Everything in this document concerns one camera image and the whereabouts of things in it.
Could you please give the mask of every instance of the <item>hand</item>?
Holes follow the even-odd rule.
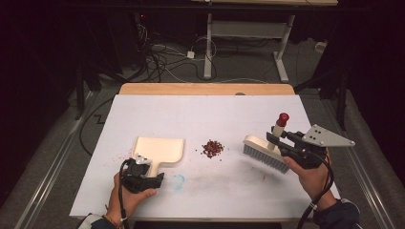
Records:
[[[326,161],[331,165],[330,154]],[[295,160],[289,156],[283,157],[286,165],[299,177],[300,183],[303,186],[304,190],[308,193],[311,199],[315,199],[318,195],[322,193],[325,187],[325,183],[328,178],[328,168],[325,164],[321,164],[319,168],[316,169],[303,169]],[[322,211],[336,202],[332,192],[330,190],[324,194],[317,203],[317,210]]]
[[[114,176],[114,188],[111,191],[107,216],[118,226],[121,225],[121,208],[118,199],[119,173]],[[149,197],[156,194],[155,189],[147,189],[141,193],[133,194],[122,186],[122,200],[126,216],[130,217],[135,213],[137,206]]]

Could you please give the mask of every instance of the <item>brush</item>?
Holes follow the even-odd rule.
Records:
[[[273,128],[272,134],[280,137],[289,119],[288,114],[281,113]],[[289,167],[284,163],[280,150],[273,143],[255,135],[247,135],[244,140],[244,154],[285,174]]]

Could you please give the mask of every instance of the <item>dustpan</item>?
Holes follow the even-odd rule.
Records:
[[[151,159],[147,177],[156,177],[161,164],[172,164],[181,160],[183,147],[184,139],[181,138],[139,136],[133,147],[132,158],[136,158],[138,154]]]

